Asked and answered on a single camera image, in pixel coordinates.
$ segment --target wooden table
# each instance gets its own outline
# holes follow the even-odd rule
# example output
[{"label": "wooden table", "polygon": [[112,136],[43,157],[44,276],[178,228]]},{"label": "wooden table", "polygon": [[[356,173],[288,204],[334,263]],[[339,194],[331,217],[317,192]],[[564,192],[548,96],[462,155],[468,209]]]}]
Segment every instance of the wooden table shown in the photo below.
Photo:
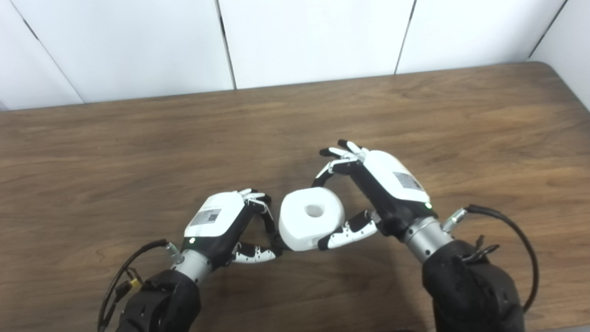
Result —
[{"label": "wooden table", "polygon": [[[529,331],[590,323],[590,115],[552,69],[526,63],[1,113],[0,330],[93,331],[140,245],[179,243],[221,191],[269,193],[278,217],[339,138],[396,155],[443,218],[477,203],[521,225],[542,271]],[[348,216],[370,207],[350,179],[328,187]],[[243,238],[265,243],[262,229],[254,219]],[[517,237],[484,218],[457,230],[479,234],[501,243],[492,260],[525,299]],[[135,266],[169,265],[158,251]],[[380,235],[232,264],[207,279],[193,331],[433,331],[420,276]]]}]

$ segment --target black fingertip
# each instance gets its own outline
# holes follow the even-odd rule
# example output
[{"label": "black fingertip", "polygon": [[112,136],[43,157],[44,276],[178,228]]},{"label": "black fingertip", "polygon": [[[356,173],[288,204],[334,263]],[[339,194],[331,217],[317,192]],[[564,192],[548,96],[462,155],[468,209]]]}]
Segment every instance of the black fingertip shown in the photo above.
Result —
[{"label": "black fingertip", "polygon": [[280,257],[283,255],[283,250],[281,248],[272,247],[272,248],[269,248],[269,250],[272,251],[274,256],[276,256],[276,257]]},{"label": "black fingertip", "polygon": [[328,250],[328,241],[330,240],[330,235],[321,238],[317,241],[317,248],[321,251]]},{"label": "black fingertip", "polygon": [[320,155],[324,157],[331,157],[333,154],[330,152],[330,148],[320,150]]},{"label": "black fingertip", "polygon": [[345,148],[345,149],[348,149],[348,141],[345,139],[339,139],[338,145]]},{"label": "black fingertip", "polygon": [[272,202],[272,200],[273,200],[273,199],[272,199],[272,198],[270,198],[270,196],[269,196],[269,195],[266,195],[266,194],[265,194],[264,196],[257,198],[257,200],[259,200],[259,201],[263,201],[263,202],[265,202],[266,204],[270,204],[270,202]]}]

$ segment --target white object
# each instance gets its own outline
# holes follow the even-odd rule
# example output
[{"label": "white object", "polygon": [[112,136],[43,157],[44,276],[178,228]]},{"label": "white object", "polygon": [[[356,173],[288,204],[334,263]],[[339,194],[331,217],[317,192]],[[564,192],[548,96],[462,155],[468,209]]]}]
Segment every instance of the white object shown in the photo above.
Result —
[{"label": "white object", "polygon": [[590,1],[569,0],[531,56],[553,67],[590,109]]},{"label": "white object", "polygon": [[344,222],[344,207],[329,189],[316,187],[294,191],[281,205],[278,229],[294,251],[317,248],[317,241]]},{"label": "white object", "polygon": [[0,110],[82,103],[9,0],[0,0]]},{"label": "white object", "polygon": [[393,74],[414,0],[219,0],[238,89]]},{"label": "white object", "polygon": [[233,88],[215,0],[13,2],[85,102]]},{"label": "white object", "polygon": [[418,0],[397,73],[523,62],[562,4],[563,0]]}]

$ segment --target robotic hand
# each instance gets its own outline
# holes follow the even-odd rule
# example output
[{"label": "robotic hand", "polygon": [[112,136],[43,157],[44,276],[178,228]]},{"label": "robotic hand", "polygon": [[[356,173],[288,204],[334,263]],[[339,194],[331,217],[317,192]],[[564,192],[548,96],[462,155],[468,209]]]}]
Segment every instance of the robotic hand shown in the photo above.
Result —
[{"label": "robotic hand", "polygon": [[[473,205],[441,225],[422,185],[395,157],[342,139],[338,145],[346,150],[320,150],[320,155],[338,159],[321,170],[312,187],[324,186],[333,174],[349,175],[375,211],[360,212],[320,239],[318,248],[336,248],[377,230],[395,236],[422,263],[422,284],[432,296],[438,332],[524,332],[523,313],[534,301],[539,272],[534,250],[518,226],[495,210]],[[476,246],[452,237],[467,213],[501,219],[525,244],[533,264],[533,288],[524,307],[511,277],[487,258],[499,246],[482,249],[483,236]]]},{"label": "robotic hand", "polygon": [[[231,262],[265,262],[282,254],[280,248],[262,248],[239,241],[255,213],[264,220],[268,234],[276,231],[269,202],[269,196],[253,189],[215,194],[187,225],[181,251],[166,240],[142,247],[111,283],[100,309],[98,331],[106,329],[116,304],[133,287],[138,287],[139,292],[129,298],[121,313],[117,332],[187,332],[201,310],[199,286],[207,275]],[[129,265],[141,253],[159,246],[166,247],[175,263],[143,282]],[[131,281],[115,287],[123,273]],[[116,296],[105,316],[113,291]]]}]

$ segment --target barcode sticker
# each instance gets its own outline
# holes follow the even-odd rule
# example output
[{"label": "barcode sticker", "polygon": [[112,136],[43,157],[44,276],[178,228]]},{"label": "barcode sticker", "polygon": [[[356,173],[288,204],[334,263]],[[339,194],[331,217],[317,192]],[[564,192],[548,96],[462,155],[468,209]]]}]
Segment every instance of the barcode sticker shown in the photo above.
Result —
[{"label": "barcode sticker", "polygon": [[418,183],[418,181],[416,181],[413,176],[400,172],[394,172],[394,175],[396,178],[398,178],[398,181],[402,184],[403,188],[424,191],[422,186],[420,186],[420,183]]},{"label": "barcode sticker", "polygon": [[221,209],[205,210],[197,213],[191,220],[191,226],[202,224],[213,224],[217,220]]}]

